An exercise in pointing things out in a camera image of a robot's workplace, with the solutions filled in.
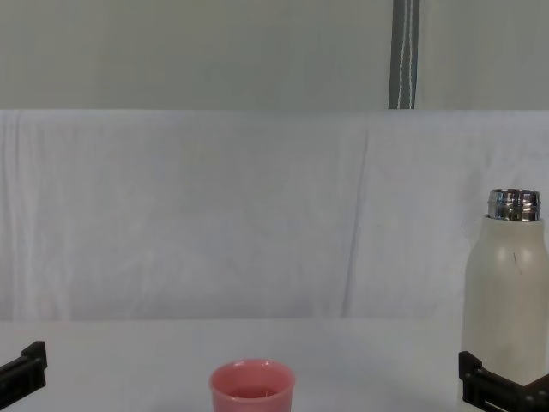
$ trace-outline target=gray wall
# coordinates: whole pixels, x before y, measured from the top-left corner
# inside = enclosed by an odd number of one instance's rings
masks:
[[[0,109],[383,109],[388,0],[2,0]]]
[[[549,109],[547,0],[421,0],[419,109]]]

